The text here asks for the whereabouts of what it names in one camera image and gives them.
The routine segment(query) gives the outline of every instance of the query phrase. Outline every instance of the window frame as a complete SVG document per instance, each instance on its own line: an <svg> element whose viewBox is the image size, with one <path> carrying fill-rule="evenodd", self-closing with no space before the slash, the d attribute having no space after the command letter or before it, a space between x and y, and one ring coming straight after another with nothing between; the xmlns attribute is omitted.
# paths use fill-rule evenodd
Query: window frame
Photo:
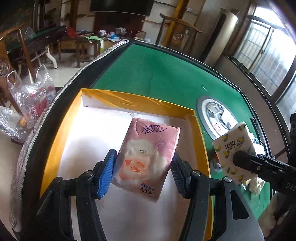
<svg viewBox="0 0 296 241"><path fill-rule="evenodd" d="M287 147L288 144L290 143L290 127L287 126L279 108L277 107L277 102L280 101L282 96L286 93L286 91L288 90L289 86L291 85L291 83L293 82L293 80L296 76L296 56L294 57L292 65L291 65L290 69L288 70L288 73L284 77L283 81L277 87L275 92L272 95L270 95L268 93L268 91L264 88L263 84L261 84L261 82L252 74L252 71L262 56L262 54L260 54L260 53L266 49L267 44L268 44L269 40L271 39L271 35L273 32L272 29L280 29L281 31L284 31L286 34L288 34L289 36L291 36L291 34L289 34L289 32L281 26L271 24L262 18L254 16L253 14L255 12L256 7L261 7L261 6L259 6L259 5L250 6L250 9L249 9L248 13L246 14L245 19L243 21L243 24L241 25L241 27L244 26L244 29L241 28L238 31L238 35L240 35L241 39L236 43L234 43L234 42L232 43L232 44L235 44L236 46L235 46L235 48L233 48L233 46L230 46L230 49L231 48L232 49L230 51L228 51L228 53L226 55L249 78L251 83L257 88L258 92L261 94L261 96L263 97L265 102L268 104L268 106L269 106L269 108L270 108L270 110L271 110L271 112L278 124L278 127L281 131L281 135L282 135L284 144ZM237 50L239 49L242 41L244 40L244 37L247 34L247 31L252 23L252 20L259 21L264 24L268 24L270 26L270 28L269 28L269 32L266 36L266 39L262 45L262 48L260 49L260 51L257 54L253 63L251 64L250 68L247 69L242 63L240 63L234 57L234 55L237 52Z"/></svg>

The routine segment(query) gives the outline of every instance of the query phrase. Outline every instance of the window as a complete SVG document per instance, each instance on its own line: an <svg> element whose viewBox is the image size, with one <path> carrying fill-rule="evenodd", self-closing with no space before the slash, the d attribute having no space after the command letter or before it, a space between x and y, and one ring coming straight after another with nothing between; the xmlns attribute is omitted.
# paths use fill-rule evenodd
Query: window
<svg viewBox="0 0 296 241"><path fill-rule="evenodd" d="M296 45L279 17L257 7L247 33L234 57L273 95L296 55Z"/></svg>
<svg viewBox="0 0 296 241"><path fill-rule="evenodd" d="M290 116L296 112L296 78L293 79L287 91L279 99L276 105L290 129Z"/></svg>
<svg viewBox="0 0 296 241"><path fill-rule="evenodd" d="M247 34L234 55L247 69L251 67L263 47L269 28L270 26L265 26L258 21L252 20Z"/></svg>
<svg viewBox="0 0 296 241"><path fill-rule="evenodd" d="M295 54L293 39L282 30L274 29L264 54L252 71L270 95L274 94L285 78Z"/></svg>
<svg viewBox="0 0 296 241"><path fill-rule="evenodd" d="M233 57L268 98L286 132L296 112L296 44L271 9L256 7Z"/></svg>

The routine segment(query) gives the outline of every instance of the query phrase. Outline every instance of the yellow tissue pack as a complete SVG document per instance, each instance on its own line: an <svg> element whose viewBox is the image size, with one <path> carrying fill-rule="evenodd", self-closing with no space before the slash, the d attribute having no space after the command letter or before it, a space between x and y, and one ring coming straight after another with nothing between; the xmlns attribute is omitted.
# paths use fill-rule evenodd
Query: yellow tissue pack
<svg viewBox="0 0 296 241"><path fill-rule="evenodd" d="M234 153L238 150L256 155L249 133L246 123L241 122L212 142L224 174L231 177L236 184L257 176L255 173L235 166L232 161Z"/></svg>

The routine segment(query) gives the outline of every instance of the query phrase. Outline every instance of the lemon print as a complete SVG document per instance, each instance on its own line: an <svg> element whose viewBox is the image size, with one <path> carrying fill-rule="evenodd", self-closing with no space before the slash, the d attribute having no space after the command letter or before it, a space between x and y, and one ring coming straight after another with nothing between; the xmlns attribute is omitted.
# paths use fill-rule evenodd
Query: lemon print
<svg viewBox="0 0 296 241"><path fill-rule="evenodd" d="M225 136L223 136L223 137L222 137L222 140L223 140L224 142L227 142L227 140L228 140L228 134L226 134Z"/></svg>
<svg viewBox="0 0 296 241"><path fill-rule="evenodd" d="M229 151L224 151L223 152L224 157L227 159L229 157Z"/></svg>
<svg viewBox="0 0 296 241"><path fill-rule="evenodd" d="M254 151L251 150L251 147L249 147L248 153L251 154L251 155L255 155L256 154Z"/></svg>
<svg viewBox="0 0 296 241"><path fill-rule="evenodd" d="M238 140L241 144L244 143L244 137L239 137L239 138L237 138L237 140Z"/></svg>
<svg viewBox="0 0 296 241"><path fill-rule="evenodd" d="M231 175L235 175L235 174L237 173L237 169L235 169L235 170L233 171L233 170L231 170L231 168L229 167L229 168L227 169L227 173L229 173L229 174L231 174Z"/></svg>
<svg viewBox="0 0 296 241"><path fill-rule="evenodd" d="M243 129L246 128L246 124L242 125L242 126L239 126L239 130L242 131Z"/></svg>
<svg viewBox="0 0 296 241"><path fill-rule="evenodd" d="M241 182L244 179L244 175L242 174L241 176L237 177L239 179L239 182Z"/></svg>
<svg viewBox="0 0 296 241"><path fill-rule="evenodd" d="M221 146L218 146L217 148L215 148L215 151L220 151L221 150Z"/></svg>

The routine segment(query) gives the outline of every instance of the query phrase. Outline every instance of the blue gripper pad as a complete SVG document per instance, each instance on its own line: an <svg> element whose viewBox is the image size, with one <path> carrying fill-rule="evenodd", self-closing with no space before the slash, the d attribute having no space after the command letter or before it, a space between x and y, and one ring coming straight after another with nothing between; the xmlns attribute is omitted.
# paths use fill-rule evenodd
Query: blue gripper pad
<svg viewBox="0 0 296 241"><path fill-rule="evenodd" d="M170 169L172 171L178 192L183 196L183 198L190 198L190 173L192 168L188 162L183 161L180 158L177 151L175 151L175 155L170 163Z"/></svg>
<svg viewBox="0 0 296 241"><path fill-rule="evenodd" d="M97 195L100 199L107 193L110 186L116 158L117 152L114 149L110 149L104 161L97 163L97 165L100 164L97 172L95 171L97 165L94 168L99 184Z"/></svg>

